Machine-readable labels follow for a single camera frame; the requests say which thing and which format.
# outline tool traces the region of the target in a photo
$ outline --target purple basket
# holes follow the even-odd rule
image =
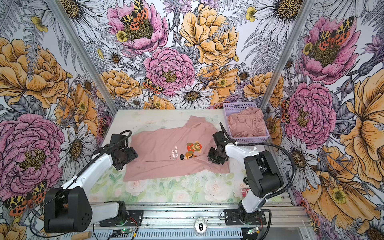
[[[228,116],[232,113],[239,113],[241,110],[246,109],[247,107],[257,107],[256,103],[254,102],[246,102],[246,103],[224,103],[224,117],[225,117],[225,123],[227,124],[227,129],[229,135],[232,137],[231,130],[229,129],[228,125]],[[237,142],[240,143],[252,143],[252,142],[264,142],[269,138],[269,132],[267,127],[265,126],[266,130],[266,136],[259,136],[259,137],[232,137]]]

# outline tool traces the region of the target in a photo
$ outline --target pink clothing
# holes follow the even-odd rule
[[[260,108],[248,107],[228,116],[232,137],[259,137],[266,135],[264,114]]]
[[[217,132],[205,118],[191,116],[184,127],[158,129],[132,136],[131,147],[138,158],[127,164],[124,181],[177,177],[209,170],[229,173],[228,161],[217,165],[208,161],[208,152],[216,147]]]

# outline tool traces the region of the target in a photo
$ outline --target black cable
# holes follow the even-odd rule
[[[261,211],[268,212],[268,225],[266,227],[265,233],[259,240],[264,240],[266,235],[268,234],[269,228],[271,227],[271,221],[272,221],[272,212],[269,209],[261,209]]]
[[[293,181],[295,180],[295,177],[296,177],[296,164],[295,164],[295,160],[293,159],[292,155],[285,148],[280,147],[279,145],[276,145],[276,144],[273,144],[273,143],[269,143],[269,142],[237,143],[236,144],[235,141],[229,136],[229,134],[227,133],[227,131],[223,127],[223,124],[220,123],[220,126],[221,126],[221,130],[227,136],[228,140],[231,143],[233,143],[234,145],[243,146],[243,147],[260,146],[260,145],[262,145],[262,146],[271,146],[271,147],[275,147],[275,148],[281,150],[285,155],[288,156],[288,158],[289,158],[289,160],[291,161],[291,164],[292,164],[292,175],[291,175],[291,178],[289,179],[288,183],[282,189],[280,189],[277,192],[274,192],[272,194],[269,194],[269,195],[265,196],[265,199],[270,199],[271,197],[278,196],[278,195],[284,193],[285,191],[287,191],[292,186]]]
[[[55,199],[61,197],[61,196],[65,193],[65,190],[67,190],[72,184],[74,184],[74,183],[76,182],[76,180],[79,178],[79,176],[80,176],[81,174],[83,174],[83,172],[85,172],[85,170],[86,170],[87,168],[89,168],[90,165],[92,165],[92,163],[94,163],[97,159],[99,159],[104,153],[106,153],[107,151],[109,151],[109,150],[110,150],[111,148],[113,148],[114,146],[116,146],[116,145],[122,143],[123,141],[125,141],[125,142],[126,142],[126,146],[128,146],[128,138],[132,135],[132,131],[131,131],[131,130],[125,130],[125,131],[123,131],[123,132],[120,133],[120,134],[123,134],[123,133],[126,133],[126,132],[129,132],[129,134],[128,134],[126,137],[122,138],[122,139],[121,139],[120,141],[118,141],[117,143],[108,146],[106,149],[104,149],[103,151],[101,151],[101,152],[99,153],[99,155],[97,155],[96,157],[94,157],[93,159],[91,159],[91,160],[87,163],[87,165],[85,165],[85,166],[84,166],[84,167],[83,167],[83,168],[76,174],[77,177],[71,182],[71,184],[70,184],[68,187],[66,187],[65,189],[63,189],[62,192],[61,192],[59,195],[55,196],[53,199],[51,199],[51,200],[49,200],[48,202],[44,203],[44,204],[39,208],[39,210],[37,210],[37,211],[32,215],[31,220],[30,220],[30,222],[29,222],[29,229],[30,229],[30,231],[32,232],[33,235],[35,235],[35,236],[37,236],[37,237],[41,237],[41,238],[51,238],[51,237],[59,237],[59,236],[62,236],[62,235],[64,235],[64,234],[67,234],[67,233],[62,233],[62,234],[55,235],[55,236],[41,236],[41,235],[38,235],[37,233],[35,233],[35,232],[32,230],[32,220],[33,220],[33,218],[36,216],[36,214],[37,214],[37,213],[38,213],[38,212],[39,212],[45,205],[47,205],[47,204],[50,203],[51,201],[53,201],[53,200],[55,200]]]
[[[96,240],[99,240],[97,237],[96,237],[96,233],[95,233],[95,225],[92,224],[92,229],[93,229],[93,235],[95,236]]]

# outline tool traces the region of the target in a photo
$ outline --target pink shirt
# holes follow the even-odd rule
[[[229,173],[228,161],[217,165],[208,161],[208,152],[216,147],[217,132],[205,118],[191,116],[184,127],[158,129],[132,136],[131,147],[138,158],[127,164],[124,181],[177,177],[209,170]]]

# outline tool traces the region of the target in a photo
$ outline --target yellow flower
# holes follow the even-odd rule
[[[353,181],[356,175],[353,163],[336,146],[322,146],[319,164],[312,167],[321,183],[317,189],[310,185],[310,189],[302,194],[316,213],[322,214],[329,221],[337,215],[336,226],[340,228],[361,218],[362,225],[358,233],[369,228],[369,220],[379,219],[380,211],[375,210],[376,205],[363,196],[367,193],[361,183]]]
[[[101,51],[100,48],[97,49],[97,53],[98,53],[100,58],[104,59],[104,53]]]
[[[36,28],[39,31],[44,31],[46,33],[48,32],[48,28],[42,24],[41,18],[36,17],[36,16],[32,16],[31,20],[32,20],[33,24],[36,25]]]
[[[23,94],[34,96],[43,103],[43,108],[49,108],[68,93],[67,74],[48,49],[38,46],[40,52],[29,80],[25,51],[29,47],[21,39],[10,43],[0,38],[0,96],[11,96],[8,104],[18,102]]]
[[[142,94],[139,81],[130,77],[123,71],[105,71],[102,72],[101,78],[113,99],[115,99],[116,96],[119,96],[129,100],[131,97],[140,96]],[[103,97],[99,89],[96,91],[96,94],[99,98]]]
[[[7,223],[0,223],[0,239],[2,240],[25,240],[26,227],[15,223],[10,226]]]
[[[313,48],[313,44],[311,42],[307,43],[305,46],[304,46],[304,49],[303,49],[303,53],[305,55],[308,55],[310,53],[310,50]]]
[[[211,105],[224,101],[231,95],[230,92],[235,92],[236,83],[240,83],[240,78],[237,75],[237,68],[222,68],[210,65],[203,67],[196,74],[201,81],[208,82],[206,89],[213,89],[213,95],[210,96]]]
[[[343,190],[340,190],[337,187],[335,187],[333,189],[332,199],[336,201],[338,204],[344,204],[347,202],[347,195]]]
[[[347,101],[347,106],[357,116],[356,125],[340,136],[340,143],[353,157],[353,168],[361,180],[379,188],[384,180],[384,69],[358,81],[354,95],[354,105]]]
[[[248,7],[247,8],[247,14],[246,14],[245,18],[247,20],[249,20],[250,22],[253,22],[256,19],[254,16],[256,12],[257,12],[256,7],[253,7],[253,6]]]
[[[98,126],[96,105],[81,84],[77,84],[76,89],[70,92],[70,97],[60,98],[57,105],[54,113],[58,125],[71,125],[77,131],[81,122],[84,122],[88,124],[88,130],[96,136]]]
[[[154,95],[148,100],[149,103],[144,103],[144,109],[175,109],[173,104],[166,98],[160,98],[157,95]]]
[[[282,130],[281,130],[281,119],[269,117],[266,120],[266,127],[268,129],[269,135],[271,136],[272,142],[276,145],[281,144]]]
[[[263,96],[269,81],[271,81],[271,77],[272,71],[267,72],[266,74],[261,73],[258,76],[250,78],[251,84],[244,86],[244,96],[247,98],[252,97],[253,99],[257,98],[258,96]],[[283,83],[284,79],[282,76],[280,76],[279,81],[273,89],[271,98],[269,99],[269,102],[275,108],[281,103],[281,99],[283,98]]]
[[[128,40],[127,35],[124,31],[118,31],[118,33],[116,33],[116,37],[119,40],[119,42],[122,42],[122,43]]]
[[[200,51],[200,63],[224,66],[229,59],[236,55],[236,44],[239,33],[232,28],[220,36],[213,34],[226,26],[227,17],[218,15],[209,5],[199,5],[199,14],[196,16],[189,11],[184,15],[180,34],[188,40],[185,45],[196,46]]]

